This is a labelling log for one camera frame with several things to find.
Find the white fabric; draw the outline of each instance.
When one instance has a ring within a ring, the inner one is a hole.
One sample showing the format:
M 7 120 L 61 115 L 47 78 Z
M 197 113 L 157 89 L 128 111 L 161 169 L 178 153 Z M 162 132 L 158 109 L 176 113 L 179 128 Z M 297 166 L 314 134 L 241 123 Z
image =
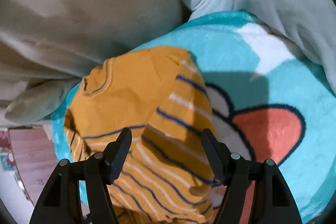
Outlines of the white fabric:
M 321 64 L 336 92 L 336 6 L 332 0 L 184 0 L 190 20 L 224 10 L 245 10 L 297 43 Z
M 244 25 L 238 33 L 259 57 L 259 64 L 250 81 L 266 75 L 283 62 L 303 55 L 300 48 L 288 38 L 276 34 L 267 25 L 250 23 Z

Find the pillow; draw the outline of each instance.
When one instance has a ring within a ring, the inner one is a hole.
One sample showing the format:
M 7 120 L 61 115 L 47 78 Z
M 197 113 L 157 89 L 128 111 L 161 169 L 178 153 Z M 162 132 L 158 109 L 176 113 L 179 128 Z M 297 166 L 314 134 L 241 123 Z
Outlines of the pillow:
M 7 107 L 5 119 L 17 124 L 34 124 L 57 109 L 79 81 L 79 78 L 50 80 L 22 92 Z
M 244 10 L 294 41 L 313 62 L 323 66 L 336 92 L 336 6 L 332 0 L 183 0 L 193 12 L 205 14 Z

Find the blue stripe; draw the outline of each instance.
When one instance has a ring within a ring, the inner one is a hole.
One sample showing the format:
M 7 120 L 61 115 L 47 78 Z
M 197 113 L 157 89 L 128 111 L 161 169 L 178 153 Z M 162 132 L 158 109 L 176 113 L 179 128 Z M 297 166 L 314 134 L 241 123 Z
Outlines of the blue stripe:
M 175 220 L 183 220 L 183 221 L 188 221 L 188 222 L 193 222 L 197 224 L 207 224 L 207 222 L 198 222 L 196 220 L 188 219 L 188 218 L 174 218 L 172 222 L 166 221 L 167 224 L 173 224 Z
M 211 207 L 212 207 L 212 204 L 210 204 L 209 207 L 205 209 L 202 215 L 205 215 L 210 210 Z
M 202 92 L 206 97 L 208 97 L 208 94 L 207 94 L 207 91 L 204 87 L 200 86 L 199 84 L 195 83 L 194 81 L 188 79 L 188 78 L 185 78 L 184 76 L 182 75 L 177 75 L 176 80 L 181 80 L 189 85 L 191 85 L 194 89 Z
M 80 161 L 81 160 L 81 157 L 82 157 L 82 151 L 83 151 L 83 145 L 84 145 L 84 142 L 82 142 L 82 147 L 81 147 L 81 152 L 79 154 L 79 158 L 77 161 Z
M 145 127 L 145 125 L 141 124 L 141 125 L 138 125 L 138 126 L 129 126 L 128 128 L 129 129 L 140 129 L 140 128 L 144 128 L 144 127 Z M 110 132 L 110 133 L 98 135 L 98 136 L 85 136 L 85 137 L 83 137 L 83 139 L 84 140 L 87 140 L 87 139 L 98 139 L 98 138 L 102 138 L 102 137 L 106 137 L 106 136 L 110 136 L 110 135 L 114 135 L 114 134 L 120 133 L 122 130 L 123 130 L 123 128 L 118 129 L 118 130 L 113 131 L 113 132 Z
M 177 193 L 177 195 L 187 204 L 193 205 L 193 206 L 197 206 L 197 205 L 201 205 L 204 203 L 207 203 L 208 200 L 205 201 L 201 201 L 201 202 L 197 202 L 197 203 L 193 203 L 188 201 L 184 196 L 182 196 L 182 194 L 179 192 L 179 190 L 176 188 L 176 186 L 174 184 L 172 184 L 171 182 L 169 182 L 168 180 L 166 180 L 164 177 L 160 176 L 159 174 L 155 173 L 152 169 L 150 169 L 149 167 L 147 167 L 146 165 L 144 165 L 143 163 L 141 163 L 140 161 L 136 160 L 134 158 L 134 156 L 131 155 L 131 157 L 141 166 L 143 166 L 144 168 L 146 168 L 149 172 L 151 172 L 153 175 L 155 175 L 156 177 L 158 177 L 159 179 L 163 180 L 165 183 L 167 183 L 170 187 L 172 187 L 174 189 L 174 191 Z
M 212 180 L 208 180 L 205 178 L 202 178 L 200 175 L 197 175 L 196 173 L 194 173 L 193 171 L 191 171 L 188 167 L 186 167 L 183 163 L 177 161 L 177 160 L 173 160 L 171 158 L 169 158 L 167 156 L 167 154 L 165 152 L 163 152 L 157 145 L 155 145 L 151 140 L 147 139 L 146 137 L 144 137 L 142 135 L 142 140 L 144 140 L 145 142 L 149 143 L 150 145 L 152 145 L 152 147 L 154 147 L 160 154 L 161 156 L 166 160 L 169 161 L 177 166 L 179 166 L 181 169 L 187 171 L 188 173 L 190 173 L 191 175 L 193 175 L 194 177 L 198 178 L 200 181 L 202 181 L 203 183 L 207 184 L 207 185 L 211 185 L 212 184 Z
M 71 139 L 71 142 L 70 142 L 70 146 L 72 146 L 72 143 L 73 143 L 73 141 L 75 139 L 75 134 L 76 134 L 76 132 L 73 132 L 72 139 Z
M 149 215 L 148 213 L 146 213 L 146 212 L 141 208 L 140 204 L 138 203 L 138 201 L 135 199 L 134 196 L 132 196 L 130 193 L 125 192 L 125 190 L 123 190 L 123 189 L 122 189 L 119 185 L 117 185 L 116 183 L 113 183 L 112 185 L 115 186 L 115 187 L 117 187 L 117 188 L 118 188 L 120 191 L 122 191 L 125 195 L 130 196 L 130 197 L 134 200 L 135 204 L 136 204 L 137 207 L 140 209 L 140 211 L 144 212 L 144 213 L 148 216 L 148 219 L 150 220 L 150 222 L 153 222 L 152 219 L 151 219 L 151 217 L 150 217 L 150 215 Z
M 189 130 L 189 131 L 195 133 L 197 136 L 199 136 L 199 137 L 201 136 L 201 132 L 200 132 L 200 131 L 198 131 L 196 128 L 192 127 L 191 125 L 186 124 L 185 122 L 183 122 L 183 121 L 180 120 L 179 118 L 167 114 L 166 112 L 164 112 L 164 111 L 161 110 L 160 108 L 157 108 L 157 109 L 156 109 L 156 112 L 157 112 L 159 115 L 161 115 L 162 117 L 164 117 L 164 118 L 166 118 L 166 119 L 168 119 L 168 120 L 172 120 L 172 121 L 176 122 L 178 125 L 180 125 L 180 126 L 186 128 L 187 130 Z
M 163 206 L 163 205 L 160 203 L 160 201 L 158 201 L 158 199 L 156 198 L 154 192 L 153 192 L 151 189 L 149 189 L 148 187 L 142 185 L 142 184 L 141 184 L 140 182 L 138 182 L 138 181 L 137 181 L 131 174 L 129 174 L 129 173 L 127 173 L 127 172 L 124 172 L 124 171 L 121 171 L 121 173 L 123 173 L 124 175 L 130 177 L 130 178 L 131 178 L 137 185 L 139 185 L 141 188 L 148 190 L 148 191 L 152 194 L 152 197 L 154 198 L 154 200 L 155 200 L 155 201 L 156 201 L 156 202 L 157 202 L 163 209 L 165 209 L 167 212 L 169 212 L 169 213 L 171 213 L 171 214 L 173 214 L 173 215 L 177 215 L 177 213 L 174 213 L 174 212 L 172 212 L 171 210 L 169 210 L 167 207 Z

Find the yellow striped shirt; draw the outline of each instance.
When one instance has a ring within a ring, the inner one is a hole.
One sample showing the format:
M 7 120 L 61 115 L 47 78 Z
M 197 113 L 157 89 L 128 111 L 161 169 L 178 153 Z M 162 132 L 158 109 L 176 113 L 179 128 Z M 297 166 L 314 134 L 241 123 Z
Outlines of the yellow striped shirt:
M 213 173 L 201 145 L 214 131 L 190 53 L 161 46 L 108 59 L 84 77 L 64 130 L 74 161 L 132 130 L 120 177 L 108 186 L 121 224 L 212 223 Z

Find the turquoise blanket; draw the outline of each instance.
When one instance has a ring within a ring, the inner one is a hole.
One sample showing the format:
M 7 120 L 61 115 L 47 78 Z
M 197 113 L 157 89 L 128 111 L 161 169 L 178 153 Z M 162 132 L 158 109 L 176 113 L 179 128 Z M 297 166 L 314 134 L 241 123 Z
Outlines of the turquoise blanket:
M 191 51 L 207 83 L 219 138 L 245 158 L 273 158 L 306 223 L 336 189 L 336 98 L 322 67 L 260 24 L 245 12 L 214 13 L 135 50 L 169 45 Z M 71 159 L 63 117 L 77 89 L 51 115 L 58 159 Z M 81 198 L 86 201 L 84 184 Z M 218 206 L 220 186 L 211 198 Z

